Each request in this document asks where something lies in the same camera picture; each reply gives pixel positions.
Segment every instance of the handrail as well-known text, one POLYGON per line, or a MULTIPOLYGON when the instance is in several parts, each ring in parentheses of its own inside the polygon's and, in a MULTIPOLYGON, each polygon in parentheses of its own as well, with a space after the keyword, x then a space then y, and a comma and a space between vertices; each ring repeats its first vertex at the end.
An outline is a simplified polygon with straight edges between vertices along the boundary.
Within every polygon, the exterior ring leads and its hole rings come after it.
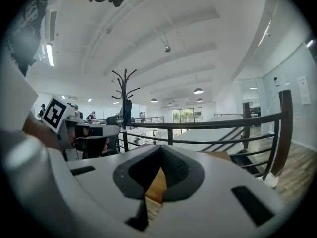
MULTIPOLYGON (((288 156, 291 137, 292 137, 292 129, 293 129, 293 106, 292 106, 292 97, 290 90, 284 90, 279 92, 281 112, 269 116, 264 117, 256 117, 250 118, 249 112, 250 109, 248 107, 248 103, 243 104, 243 119, 236 120, 226 120, 226 121, 211 121, 211 122, 200 122, 200 123, 132 123, 129 126, 138 127, 138 128, 154 128, 154 129, 167 129, 167 139, 165 138, 155 138, 155 137, 147 137, 136 134, 129 133, 128 135, 136 136, 140 138, 146 138, 151 140, 168 142, 169 145, 173 145, 173 143, 180 144, 211 144, 211 145, 224 145, 231 144, 229 147, 234 146, 234 144, 243 142, 244 149, 248 148, 249 141, 255 141, 259 139, 273 137, 272 147, 269 149, 264 149, 257 152, 252 153, 241 153, 236 155, 231 155, 231 159, 233 160, 235 157, 246 157, 249 155, 258 154, 261 152, 271 151, 269 159, 267 161, 263 161, 256 164, 247 164, 244 166, 240 166, 242 168, 252 168, 258 165, 267 164, 266 169, 262 173, 254 174, 256 177, 263 176, 262 179, 265 180, 267 174, 272 172, 274 176, 277 176, 281 173, 285 166, 285 162, 288 156), (259 137, 250 138, 249 130, 250 126, 258 125, 263 123, 274 122, 274 134, 266 134, 259 137), (281 123, 280 137, 279 137, 279 123, 281 123), (188 141, 188 140, 176 140, 173 139, 173 129, 221 129, 221 128, 236 128, 230 132, 232 134, 237 128, 243 127, 244 129, 240 131, 238 134, 243 132, 243 136, 241 139, 234 140, 218 140, 218 141, 188 141)), ((125 151, 128 151, 128 143, 137 145, 135 143, 128 142, 127 138, 124 138, 125 143, 125 151)))
MULTIPOLYGON (((230 131, 228 134, 226 134, 226 135, 223 136, 221 139, 219 139, 219 141, 222 141, 222 140, 224 140, 226 137, 230 136, 230 135, 231 135, 232 133, 234 133, 238 128, 240 128, 240 127, 234 128, 234 129, 233 129, 232 131, 230 131)), ((204 149, 202 149, 202 152, 208 150, 209 148, 212 148, 213 146, 214 146, 214 145, 210 145, 210 146, 205 147, 204 149)))
POLYGON ((286 118, 285 113, 277 113, 264 117, 226 120, 226 121, 208 121, 208 122, 189 122, 189 123, 142 123, 128 124, 139 128, 159 128, 159 129, 222 129, 235 128, 243 126, 252 126, 260 123, 268 123, 286 118))
POLYGON ((144 117, 144 119, 150 119, 150 118, 163 118, 163 117, 144 117))
POLYGON ((240 138, 240 139, 234 139, 234 140, 223 140, 223 141, 189 141, 189 140, 173 140, 174 143, 179 144, 198 144, 198 145, 205 145, 205 144, 215 144, 215 145, 221 145, 221 144, 234 144, 234 143, 242 143, 242 142, 249 142, 249 141, 255 141, 260 140, 263 138, 268 137, 274 137, 275 134, 265 134, 260 137, 249 137, 249 138, 240 138))
MULTIPOLYGON (((237 136, 239 136, 242 132, 244 132, 246 130, 246 128, 244 127, 241 131, 239 131, 238 133, 234 134, 233 137, 229 138, 229 140, 235 139, 237 136)), ((222 144, 220 146, 218 146, 216 149, 214 149, 214 152, 216 152, 217 150, 219 150, 220 148, 224 147, 226 144, 222 144)))
POLYGON ((218 115, 221 115, 221 116, 241 115, 241 116, 243 116, 243 114, 235 114, 235 113, 214 113, 213 115, 214 115, 215 117, 217 117, 218 115))
POLYGON ((168 140, 165 139, 165 138, 147 137, 147 136, 141 136, 141 135, 132 134, 132 133, 127 133, 127 135, 129 135, 129 136, 135 136, 135 137, 140 137, 140 138, 145 138, 145 139, 151 139, 151 140, 157 140, 157 141, 168 142, 168 140))

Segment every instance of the coat rack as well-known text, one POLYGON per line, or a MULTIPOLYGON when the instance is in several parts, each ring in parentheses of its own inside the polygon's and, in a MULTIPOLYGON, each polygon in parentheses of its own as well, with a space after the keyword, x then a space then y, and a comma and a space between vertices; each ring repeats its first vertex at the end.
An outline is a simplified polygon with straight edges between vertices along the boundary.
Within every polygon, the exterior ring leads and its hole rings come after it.
POLYGON ((127 77, 127 69, 124 70, 124 77, 122 78, 118 73, 116 73, 114 70, 112 71, 113 73, 117 74, 119 76, 118 78, 118 82, 121 88, 121 91, 118 91, 118 93, 121 93, 121 97, 117 98, 115 96, 112 95, 113 98, 120 100, 122 99, 122 121, 123 121, 123 141, 124 141, 124 151, 127 152, 129 151, 129 144, 128 144, 128 136, 127 136, 127 131, 126 131, 126 126, 127 126, 127 120, 124 119, 125 118, 125 114, 126 114, 126 110, 125 110, 125 103, 126 100, 131 98, 133 96, 133 94, 131 94, 130 96, 128 96, 130 93, 139 90, 140 88, 136 88, 130 92, 127 93, 127 81, 129 80, 129 77, 135 73, 137 70, 135 69, 133 72, 131 72, 131 74, 127 77))

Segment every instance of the glass wall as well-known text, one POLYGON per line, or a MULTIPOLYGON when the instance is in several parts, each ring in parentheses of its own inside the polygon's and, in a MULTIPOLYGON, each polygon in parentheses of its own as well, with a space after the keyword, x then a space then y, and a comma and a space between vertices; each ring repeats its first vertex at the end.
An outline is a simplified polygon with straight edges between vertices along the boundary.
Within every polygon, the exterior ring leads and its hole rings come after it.
POLYGON ((175 109, 173 110, 173 121, 176 123, 203 122, 203 109, 175 109))

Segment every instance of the black railing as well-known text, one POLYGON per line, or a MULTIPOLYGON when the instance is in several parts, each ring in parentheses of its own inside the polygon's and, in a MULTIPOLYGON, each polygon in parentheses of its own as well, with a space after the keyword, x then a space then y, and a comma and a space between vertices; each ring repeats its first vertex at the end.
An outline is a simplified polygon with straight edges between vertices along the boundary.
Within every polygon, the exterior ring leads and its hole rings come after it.
POLYGON ((164 123, 164 117, 134 118, 135 123, 164 123))
MULTIPOLYGON (((138 127, 138 128, 155 128, 155 129, 167 129, 167 139, 166 138, 155 138, 155 137, 148 137, 144 135, 137 135, 132 133, 127 133, 124 131, 123 133, 126 133, 126 135, 135 136, 139 138, 145 138, 150 140, 157 140, 157 141, 163 141, 168 142, 169 145, 173 145, 174 143, 181 143, 181 144, 207 144, 209 145, 206 149, 210 149, 214 145, 221 145, 220 147, 217 147, 216 149, 219 150, 222 146, 226 144, 231 144, 229 147, 227 147, 225 150, 230 149, 232 146, 234 146, 237 143, 244 143, 244 148, 248 148, 248 143, 250 141, 260 140, 264 138, 270 138, 273 137, 273 143, 272 147, 269 149, 253 152, 253 153, 237 153, 234 155, 230 155, 230 158, 233 162, 235 158, 239 157, 246 157, 249 155, 259 154, 266 151, 270 151, 269 159, 267 161, 263 161, 260 163, 254 163, 254 164, 247 164, 241 166, 242 168, 253 168, 255 166, 266 164, 266 169, 262 173, 256 173, 254 174, 256 177, 263 176, 263 180, 266 179, 267 174, 271 172, 274 175, 278 175, 281 170, 283 169, 287 156, 288 151, 290 147, 291 137, 292 137, 292 128, 293 128, 293 107, 292 107, 292 98, 291 93, 289 90, 285 90, 279 93, 280 96, 280 104, 281 104, 281 110, 282 112, 264 116, 264 117, 256 117, 256 118, 249 118, 250 117, 250 109, 249 109, 249 103, 243 104, 243 110, 244 113, 242 114, 243 119, 237 119, 237 120, 225 120, 225 121, 212 121, 212 122, 200 122, 200 123, 140 123, 135 122, 128 124, 128 126, 138 127), (280 140, 279 145, 277 149, 277 154, 275 161, 274 156, 277 148, 277 142, 278 142, 278 133, 279 133, 279 123, 281 121, 281 133, 280 133, 280 140), (269 123, 274 122, 274 134, 265 134, 258 137, 250 137, 250 127, 253 125, 263 124, 263 123, 269 123), (222 137, 220 140, 217 141, 190 141, 190 140, 177 140, 173 139, 173 130, 174 129, 221 129, 221 128, 235 128, 234 130, 230 131, 226 136, 222 137), (231 137, 229 140, 225 140, 226 137, 231 135, 236 130, 239 130, 238 133, 236 133, 233 137, 231 137)), ((140 144, 128 142, 127 138, 124 138, 124 149, 125 151, 129 151, 128 144, 132 144, 135 146, 139 146, 140 144)))
POLYGON ((233 115, 241 115, 241 116, 243 116, 243 114, 233 114, 233 113, 214 113, 213 115, 214 115, 215 117, 233 116, 233 115))

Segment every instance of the tree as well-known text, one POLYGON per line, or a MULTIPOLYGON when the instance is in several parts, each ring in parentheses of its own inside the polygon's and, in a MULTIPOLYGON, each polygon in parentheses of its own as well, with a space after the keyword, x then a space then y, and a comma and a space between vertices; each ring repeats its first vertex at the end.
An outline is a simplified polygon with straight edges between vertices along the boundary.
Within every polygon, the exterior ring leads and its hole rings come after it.
POLYGON ((185 109, 180 115, 182 117, 187 117, 187 122, 188 122, 188 117, 193 116, 193 111, 191 111, 190 109, 185 109))
POLYGON ((174 120, 179 120, 179 114, 178 113, 174 113, 174 120))

